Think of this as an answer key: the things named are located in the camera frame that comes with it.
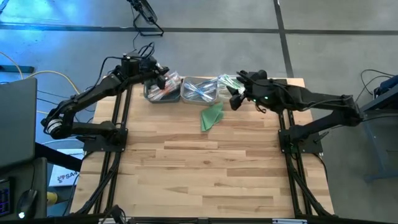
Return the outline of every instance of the plastic wrap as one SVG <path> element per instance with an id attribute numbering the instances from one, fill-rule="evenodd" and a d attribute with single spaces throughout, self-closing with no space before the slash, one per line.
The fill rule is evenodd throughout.
<path id="1" fill-rule="evenodd" d="M 185 82 L 184 88 L 188 89 L 188 91 L 185 92 L 184 97 L 188 100 L 194 100 L 195 98 L 199 98 L 205 102 L 215 101 L 215 98 L 213 96 L 210 96 L 209 93 L 217 91 L 217 82 L 217 78 L 207 80 L 196 85 Z"/>
<path id="2" fill-rule="evenodd" d="M 236 80 L 236 76 L 232 75 L 219 75 L 218 76 L 218 96 L 224 100 L 228 100 L 231 98 L 231 94 L 229 93 L 227 86 L 237 89 L 239 93 L 244 92 L 243 84 Z"/>
<path id="3" fill-rule="evenodd" d="M 152 85 L 148 90 L 148 99 L 160 100 L 163 96 L 178 90 L 181 85 L 181 77 L 177 72 L 173 72 L 170 75 L 166 74 L 166 84 L 164 90 L 161 90 L 157 85 Z"/>

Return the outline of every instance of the butcher block tabletop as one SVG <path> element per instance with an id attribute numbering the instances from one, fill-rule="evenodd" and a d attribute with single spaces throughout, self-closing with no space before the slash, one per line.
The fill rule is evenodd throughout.
<path id="1" fill-rule="evenodd" d="M 304 86 L 301 78 L 287 80 Z M 206 106 L 181 101 L 152 104 L 143 97 L 142 89 L 142 85 L 133 86 L 127 146 L 114 195 L 114 204 L 127 216 L 294 217 L 275 113 L 260 113 L 247 101 L 233 111 L 225 102 L 224 118 L 203 133 L 200 113 Z M 115 99 L 107 97 L 97 103 L 94 123 L 111 120 Z M 123 105 L 122 100 L 119 120 Z M 309 110 L 294 112 L 294 118 L 297 124 L 312 121 Z M 103 157 L 103 152 L 94 152 L 83 161 L 71 212 L 81 208 L 97 187 Z M 333 213 L 321 162 L 312 154 L 303 154 L 303 164 L 308 187 Z M 297 192 L 304 211 L 301 190 Z"/>

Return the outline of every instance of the green napkin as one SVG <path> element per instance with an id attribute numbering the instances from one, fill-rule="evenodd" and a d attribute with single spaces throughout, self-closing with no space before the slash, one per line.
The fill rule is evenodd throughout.
<path id="1" fill-rule="evenodd" d="M 208 131 L 214 124 L 223 119 L 223 102 L 201 111 L 201 131 Z"/>

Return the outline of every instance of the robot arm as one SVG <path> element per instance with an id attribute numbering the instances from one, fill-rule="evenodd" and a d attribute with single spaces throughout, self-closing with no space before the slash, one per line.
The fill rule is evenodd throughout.
<path id="1" fill-rule="evenodd" d="M 263 70 L 258 72 L 240 71 L 237 78 L 245 91 L 239 94 L 237 90 L 229 89 L 232 98 L 229 100 L 231 108 L 237 110 L 245 98 L 276 113 L 283 110 L 305 111 L 310 108 L 332 110 L 333 112 L 321 119 L 315 120 L 304 126 L 291 126 L 286 132 L 286 141 L 298 142 L 308 138 L 309 135 L 336 125 L 356 126 L 363 120 L 363 116 L 354 102 L 352 96 L 327 95 L 312 93 L 306 88 L 288 85 L 267 78 Z"/>
<path id="2" fill-rule="evenodd" d="M 73 122 L 76 113 L 89 105 L 107 97 L 122 93 L 130 85 L 143 83 L 145 80 L 156 79 L 159 88 L 164 88 L 163 77 L 168 68 L 157 65 L 153 57 L 143 58 L 138 54 L 130 53 L 121 58 L 121 65 L 116 68 L 92 89 L 72 96 L 69 100 L 62 101 L 52 109 L 48 116 L 41 121 L 45 133 L 54 139 L 63 139 L 72 134 L 96 134 L 107 139 L 115 138 L 118 141 L 118 129 L 110 121 L 101 124 L 88 124 Z"/>

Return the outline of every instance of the concrete floor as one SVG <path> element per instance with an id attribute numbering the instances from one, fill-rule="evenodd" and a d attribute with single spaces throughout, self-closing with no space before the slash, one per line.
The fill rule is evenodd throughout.
<path id="1" fill-rule="evenodd" d="M 159 24 L 169 28 L 280 28 L 273 0 L 149 0 Z M 300 30 L 398 30 L 398 2 L 395 0 L 280 0 L 284 27 Z M 2 24 L 131 27 L 132 16 L 126 1 L 110 0 L 10 0 L 0 15 Z M 0 30 L 0 50 L 21 65 L 37 70 L 56 70 L 70 76 L 84 90 L 98 76 L 106 56 L 132 51 L 135 32 L 70 32 L 41 30 Z M 398 70 L 396 35 L 298 35 L 287 34 L 286 43 L 293 68 L 285 69 L 278 33 L 168 32 L 163 38 L 138 37 L 140 47 L 155 41 L 155 57 L 181 75 L 215 76 L 237 70 L 268 71 L 272 77 L 302 77 L 307 88 L 329 94 L 352 94 L 362 90 L 360 71 L 373 68 L 389 73 Z M 4 58 L 0 63 L 9 64 Z M 117 62 L 109 62 L 112 68 Z M 17 79 L 2 73 L 1 81 Z M 375 77 L 365 74 L 365 81 Z M 69 96 L 73 89 L 61 77 L 38 77 L 39 89 Z M 370 88 L 383 79 L 376 80 Z M 61 99 L 39 93 L 39 97 Z M 359 104 L 371 100 L 364 94 Z M 53 107 L 38 101 L 38 109 Z M 313 110 L 314 118 L 327 111 Z M 86 121 L 93 113 L 81 112 Z M 51 140 L 42 132 L 37 115 L 37 142 Z M 334 129 L 322 141 L 328 168 L 329 187 L 337 215 L 345 218 L 398 222 L 398 179 L 365 183 L 363 176 L 375 173 L 376 161 L 362 126 Z M 79 147 L 75 142 L 51 145 L 54 148 Z M 61 203 L 49 208 L 60 215 Z"/>

